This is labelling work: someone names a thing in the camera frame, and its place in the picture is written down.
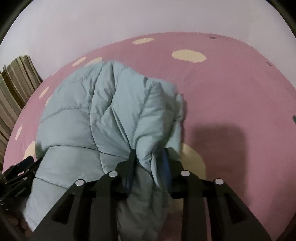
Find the light blue puffer jacket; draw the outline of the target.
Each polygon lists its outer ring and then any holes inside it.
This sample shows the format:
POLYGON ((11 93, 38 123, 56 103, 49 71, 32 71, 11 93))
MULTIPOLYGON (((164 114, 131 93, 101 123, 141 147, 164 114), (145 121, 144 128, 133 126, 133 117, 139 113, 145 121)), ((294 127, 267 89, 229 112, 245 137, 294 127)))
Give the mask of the light blue puffer jacket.
POLYGON ((132 192, 117 208, 122 240, 156 240, 169 195, 160 152, 179 157, 183 97, 175 85, 115 61, 78 69, 55 89, 39 122, 41 159, 23 216, 31 230, 78 179, 97 180, 137 153, 132 192))

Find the pink bedsheet with cream dots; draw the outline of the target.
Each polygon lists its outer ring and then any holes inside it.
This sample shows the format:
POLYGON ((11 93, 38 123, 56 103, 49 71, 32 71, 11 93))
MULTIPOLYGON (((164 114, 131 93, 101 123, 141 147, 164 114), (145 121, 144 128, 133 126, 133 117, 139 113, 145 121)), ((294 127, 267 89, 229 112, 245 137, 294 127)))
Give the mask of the pink bedsheet with cream dots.
POLYGON ((83 54, 30 97, 3 168, 33 152, 40 115, 61 81, 107 60, 177 86, 187 108, 184 166, 208 180, 223 179, 278 239, 295 214, 295 89, 259 52, 229 37, 152 34, 83 54))

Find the striped green brown pillow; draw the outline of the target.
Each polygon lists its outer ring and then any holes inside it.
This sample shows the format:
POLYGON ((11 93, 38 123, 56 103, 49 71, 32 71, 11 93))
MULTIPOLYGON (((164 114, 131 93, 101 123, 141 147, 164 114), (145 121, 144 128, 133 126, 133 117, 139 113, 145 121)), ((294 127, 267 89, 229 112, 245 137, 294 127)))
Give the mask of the striped green brown pillow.
POLYGON ((42 82, 28 55, 17 57, 1 71, 1 170, 13 127, 42 82))

